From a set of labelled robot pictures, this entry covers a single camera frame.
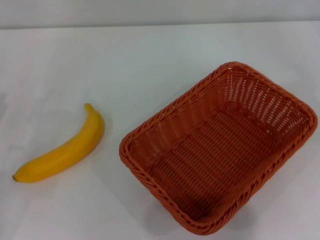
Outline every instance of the banana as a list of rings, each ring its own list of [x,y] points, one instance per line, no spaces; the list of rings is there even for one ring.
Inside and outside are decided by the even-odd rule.
[[[33,183],[55,175],[82,160],[99,144],[105,130],[104,119],[91,104],[84,104],[87,117],[73,138],[23,166],[12,176],[16,182]]]

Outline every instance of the white table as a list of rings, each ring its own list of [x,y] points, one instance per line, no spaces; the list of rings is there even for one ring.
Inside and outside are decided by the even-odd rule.
[[[0,239],[195,240],[121,162],[121,139],[229,61],[320,113],[320,22],[0,31]],[[82,126],[109,133],[74,167],[33,184],[12,174]],[[318,240],[320,132],[221,230],[201,239]]]

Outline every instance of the woven basket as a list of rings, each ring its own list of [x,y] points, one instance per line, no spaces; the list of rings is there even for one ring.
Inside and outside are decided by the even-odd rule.
[[[119,154],[177,222],[208,235],[317,124],[307,104],[248,65],[229,62],[130,132]]]

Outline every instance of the rectangular basket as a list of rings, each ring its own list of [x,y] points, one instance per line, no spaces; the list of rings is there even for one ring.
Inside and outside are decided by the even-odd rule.
[[[228,62],[130,132],[119,154],[177,222],[208,235],[317,124],[307,104],[248,65]]]

